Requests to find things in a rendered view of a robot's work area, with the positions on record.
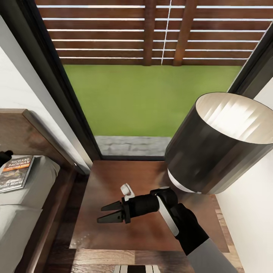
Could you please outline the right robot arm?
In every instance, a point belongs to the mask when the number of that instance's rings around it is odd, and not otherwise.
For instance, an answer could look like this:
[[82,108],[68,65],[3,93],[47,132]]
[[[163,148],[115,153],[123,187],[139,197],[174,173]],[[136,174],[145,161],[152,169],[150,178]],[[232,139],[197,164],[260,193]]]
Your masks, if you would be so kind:
[[179,240],[184,253],[195,273],[239,273],[198,223],[194,213],[182,203],[178,204],[176,193],[171,187],[161,187],[148,195],[135,196],[128,185],[121,187],[122,201],[101,208],[101,211],[117,210],[97,218],[98,223],[125,223],[131,218],[147,213],[159,212]]

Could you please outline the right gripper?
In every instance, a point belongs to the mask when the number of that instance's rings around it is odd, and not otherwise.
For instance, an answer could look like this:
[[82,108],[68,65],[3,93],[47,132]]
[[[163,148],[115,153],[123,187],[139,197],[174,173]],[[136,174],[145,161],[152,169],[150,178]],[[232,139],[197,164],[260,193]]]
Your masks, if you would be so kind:
[[101,208],[101,211],[117,210],[114,213],[97,218],[98,223],[125,223],[131,222],[131,218],[139,217],[147,214],[146,198],[144,195],[135,196],[125,201],[122,197],[122,201],[116,201]]

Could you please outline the hardback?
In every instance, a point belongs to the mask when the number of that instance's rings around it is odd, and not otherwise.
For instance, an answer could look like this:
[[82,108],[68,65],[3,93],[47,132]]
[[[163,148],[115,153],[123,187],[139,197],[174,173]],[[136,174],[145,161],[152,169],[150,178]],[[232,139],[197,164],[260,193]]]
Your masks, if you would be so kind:
[[27,156],[8,161],[0,175],[0,193],[24,188],[34,160]]

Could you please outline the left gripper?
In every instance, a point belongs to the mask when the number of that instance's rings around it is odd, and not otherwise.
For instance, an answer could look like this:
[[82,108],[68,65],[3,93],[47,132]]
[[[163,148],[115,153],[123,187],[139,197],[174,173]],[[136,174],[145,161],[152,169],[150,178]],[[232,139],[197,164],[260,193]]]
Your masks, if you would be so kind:
[[13,155],[12,151],[0,152],[0,170],[1,167],[5,165],[8,161],[10,161],[11,159],[13,160],[12,155]]

